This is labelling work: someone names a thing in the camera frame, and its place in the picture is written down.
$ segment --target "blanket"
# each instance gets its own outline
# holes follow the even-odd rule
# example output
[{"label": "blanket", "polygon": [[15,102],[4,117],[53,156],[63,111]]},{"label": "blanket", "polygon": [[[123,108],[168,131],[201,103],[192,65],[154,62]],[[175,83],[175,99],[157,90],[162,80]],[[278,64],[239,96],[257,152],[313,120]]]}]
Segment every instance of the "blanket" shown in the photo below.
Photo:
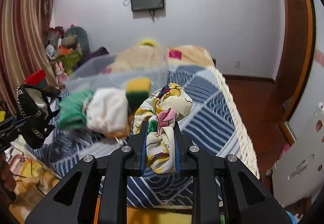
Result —
[{"label": "blanket", "polygon": [[[194,145],[204,148],[211,155],[225,157],[235,154],[259,176],[252,143],[242,122],[237,121],[240,120],[239,114],[233,100],[228,97],[228,88],[225,95],[222,91],[225,90],[223,77],[219,74],[222,79],[218,78],[215,73],[215,69],[196,65],[170,66],[167,82],[179,84],[193,101],[189,115],[178,122],[180,130],[191,138]],[[47,140],[42,148],[33,150],[27,146],[27,149],[63,177],[83,156],[109,155],[123,144],[125,143],[122,141],[116,142],[97,133],[63,132],[55,129],[52,139]],[[221,200],[217,178],[216,183],[219,189],[218,198]],[[179,177],[176,172],[156,174],[148,166],[142,177],[128,178],[127,189],[129,206],[192,206],[193,178]]]}]

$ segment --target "striped curtain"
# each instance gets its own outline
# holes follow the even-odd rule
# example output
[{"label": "striped curtain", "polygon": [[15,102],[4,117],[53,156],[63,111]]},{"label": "striped curtain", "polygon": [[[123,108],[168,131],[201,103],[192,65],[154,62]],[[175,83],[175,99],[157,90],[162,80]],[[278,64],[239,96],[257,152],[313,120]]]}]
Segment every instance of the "striped curtain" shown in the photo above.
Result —
[{"label": "striped curtain", "polygon": [[45,27],[53,0],[0,0],[0,100],[16,113],[16,88],[35,71],[44,69],[56,85],[46,56]]}]

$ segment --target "purple cloth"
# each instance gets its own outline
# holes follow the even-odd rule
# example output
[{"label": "purple cloth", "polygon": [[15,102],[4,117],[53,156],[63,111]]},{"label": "purple cloth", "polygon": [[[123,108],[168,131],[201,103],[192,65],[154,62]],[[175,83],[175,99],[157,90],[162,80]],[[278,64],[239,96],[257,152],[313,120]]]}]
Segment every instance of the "purple cloth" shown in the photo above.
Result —
[{"label": "purple cloth", "polygon": [[75,64],[72,67],[72,70],[76,71],[79,67],[81,67],[88,60],[90,60],[90,59],[92,59],[94,57],[99,57],[99,56],[103,56],[103,55],[109,55],[109,52],[107,51],[107,49],[105,47],[101,47],[101,48],[97,49],[94,52],[88,52],[87,54],[84,55],[83,58],[81,58],[79,60],[79,62],[77,64]]}]

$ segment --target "stuffed toy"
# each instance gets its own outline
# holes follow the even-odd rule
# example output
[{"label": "stuffed toy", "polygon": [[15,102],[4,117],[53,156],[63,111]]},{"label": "stuffed toy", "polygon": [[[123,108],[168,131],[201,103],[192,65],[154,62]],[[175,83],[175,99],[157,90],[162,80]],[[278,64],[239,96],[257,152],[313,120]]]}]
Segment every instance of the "stuffed toy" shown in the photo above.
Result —
[{"label": "stuffed toy", "polygon": [[60,61],[59,64],[55,63],[55,73],[56,73],[56,83],[60,88],[64,88],[64,81],[68,80],[68,75],[64,72],[64,68],[62,62]]}]

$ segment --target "sticker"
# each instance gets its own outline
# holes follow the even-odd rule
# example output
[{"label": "sticker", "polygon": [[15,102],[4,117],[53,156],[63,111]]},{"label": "sticker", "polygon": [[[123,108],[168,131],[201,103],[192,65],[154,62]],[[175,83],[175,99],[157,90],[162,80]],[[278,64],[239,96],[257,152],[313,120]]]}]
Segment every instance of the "sticker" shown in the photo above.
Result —
[{"label": "sticker", "polygon": [[318,120],[317,124],[316,124],[316,131],[319,132],[323,127],[323,123],[321,120]]}]

